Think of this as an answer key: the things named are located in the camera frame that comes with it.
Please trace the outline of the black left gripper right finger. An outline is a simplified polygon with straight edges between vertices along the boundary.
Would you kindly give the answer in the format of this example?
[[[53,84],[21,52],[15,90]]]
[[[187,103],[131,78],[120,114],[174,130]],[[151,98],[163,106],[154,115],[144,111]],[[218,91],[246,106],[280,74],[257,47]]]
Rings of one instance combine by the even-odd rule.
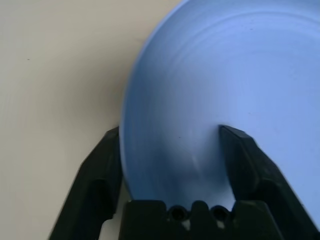
[[[266,204],[286,240],[318,240],[320,232],[277,165],[242,130],[218,128],[227,176],[237,201]]]

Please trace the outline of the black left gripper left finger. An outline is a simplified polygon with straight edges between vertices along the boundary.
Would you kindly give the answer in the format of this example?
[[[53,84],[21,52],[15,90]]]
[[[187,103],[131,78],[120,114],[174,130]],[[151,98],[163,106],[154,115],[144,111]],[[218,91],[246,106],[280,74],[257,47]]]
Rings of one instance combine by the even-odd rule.
[[[116,212],[122,184],[119,129],[105,133],[82,162],[65,199],[51,240],[97,240]]]

